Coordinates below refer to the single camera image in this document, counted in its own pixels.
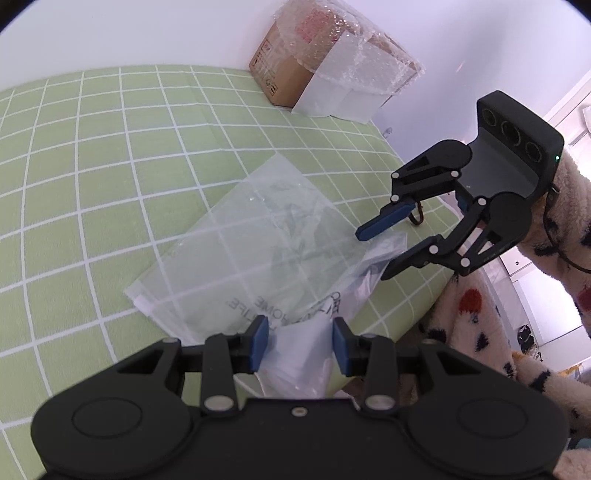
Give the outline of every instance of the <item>black spot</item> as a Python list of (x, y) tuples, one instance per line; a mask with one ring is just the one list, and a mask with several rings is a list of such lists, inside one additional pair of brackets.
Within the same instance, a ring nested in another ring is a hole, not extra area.
[(507, 377), (515, 378), (515, 370), (513, 369), (513, 365), (511, 365), (511, 362), (507, 362), (505, 365), (503, 365), (503, 370), (507, 374)]
[(478, 340), (476, 341), (476, 351), (480, 352), (481, 350), (484, 350), (488, 345), (489, 345), (488, 338), (486, 337), (486, 335), (484, 333), (481, 333), (478, 336)]
[(550, 230), (551, 232), (557, 232), (558, 231), (558, 224), (552, 220), (552, 218), (548, 218), (548, 230)]
[(552, 245), (536, 245), (534, 247), (534, 253), (538, 257), (551, 257), (557, 252), (558, 249)]
[(550, 370), (543, 371), (538, 377), (530, 383), (530, 388), (537, 390), (540, 393), (544, 392), (544, 386), (546, 385), (546, 380), (550, 376)]
[(581, 245), (584, 247), (591, 247), (591, 222), (587, 225), (587, 231), (581, 239)]
[(442, 328), (432, 328), (428, 331), (427, 338), (432, 338), (433, 340), (437, 340), (441, 343), (447, 342), (447, 334), (445, 333), (445, 330)]

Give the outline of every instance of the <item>fuzzy sleeve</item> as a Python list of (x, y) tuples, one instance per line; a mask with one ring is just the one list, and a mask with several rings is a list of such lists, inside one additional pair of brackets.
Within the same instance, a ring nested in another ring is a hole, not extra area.
[[(579, 173), (567, 150), (554, 184), (560, 194), (548, 213), (550, 234), (570, 260), (591, 270), (591, 182)], [(544, 207), (545, 196), (534, 205), (530, 231), (518, 248), (542, 272), (564, 285), (591, 336), (591, 275), (569, 266), (550, 244), (542, 223)]]

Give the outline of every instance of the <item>cardboard box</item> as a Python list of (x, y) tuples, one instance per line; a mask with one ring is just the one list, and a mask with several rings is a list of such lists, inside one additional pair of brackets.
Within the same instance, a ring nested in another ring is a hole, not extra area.
[[(249, 68), (273, 105), (308, 116), (367, 122), (422, 67), (361, 14), (343, 3), (335, 5), (340, 8), (290, 0)], [(362, 39), (368, 25), (372, 34)], [(360, 46), (364, 63), (355, 64)]]
[(273, 105), (294, 107), (310, 83), (312, 72), (285, 49), (273, 24), (250, 62), (256, 82)]

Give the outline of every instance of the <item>cutting mat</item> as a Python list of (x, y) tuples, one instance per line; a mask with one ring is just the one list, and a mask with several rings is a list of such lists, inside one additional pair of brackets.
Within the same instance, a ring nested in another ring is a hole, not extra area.
[[(44, 400), (164, 336), (123, 290), (249, 172), (279, 152), (359, 225), (401, 165), (373, 125), (273, 107), (241, 70), (66, 74), (0, 92), (0, 115), (5, 480), (43, 470), (29, 428)], [(457, 222), (438, 199), (424, 207), (424, 225), (400, 226), (409, 245)], [(381, 283), (355, 329), (400, 337), (447, 279), (429, 266)], [(184, 398), (198, 391), (192, 375)]]

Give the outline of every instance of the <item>clear plastic sheet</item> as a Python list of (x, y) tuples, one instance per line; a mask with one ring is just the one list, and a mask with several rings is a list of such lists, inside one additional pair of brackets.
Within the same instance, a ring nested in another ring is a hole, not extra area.
[[(289, 0), (276, 13), (275, 22), (282, 49), (307, 70), (340, 87), (393, 95), (423, 72), (399, 44), (339, 0)], [(344, 41), (343, 54), (328, 56)]]
[(359, 242), (333, 204), (276, 154), (125, 292), (185, 345), (244, 331), (266, 315), (273, 332), (263, 387), (322, 396), (332, 318), (351, 320), (405, 249), (406, 235), (394, 232)]

